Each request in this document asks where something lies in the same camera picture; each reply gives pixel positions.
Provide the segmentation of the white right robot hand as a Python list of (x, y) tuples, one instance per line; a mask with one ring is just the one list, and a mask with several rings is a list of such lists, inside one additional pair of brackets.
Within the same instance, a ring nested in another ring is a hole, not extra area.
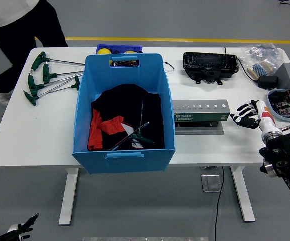
[(230, 117), (237, 125), (250, 129), (259, 127), (266, 133), (281, 133), (264, 101), (251, 100), (240, 106), (237, 111), (239, 112), (238, 115), (230, 114)]

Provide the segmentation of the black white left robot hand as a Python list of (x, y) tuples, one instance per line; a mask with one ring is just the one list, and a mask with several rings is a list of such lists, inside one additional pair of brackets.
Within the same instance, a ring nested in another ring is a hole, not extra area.
[(33, 230), (32, 225), (39, 217), (38, 213), (31, 216), (25, 223), (14, 224), (10, 226), (5, 234), (0, 235), (0, 240), (24, 240), (30, 237), (29, 233)]

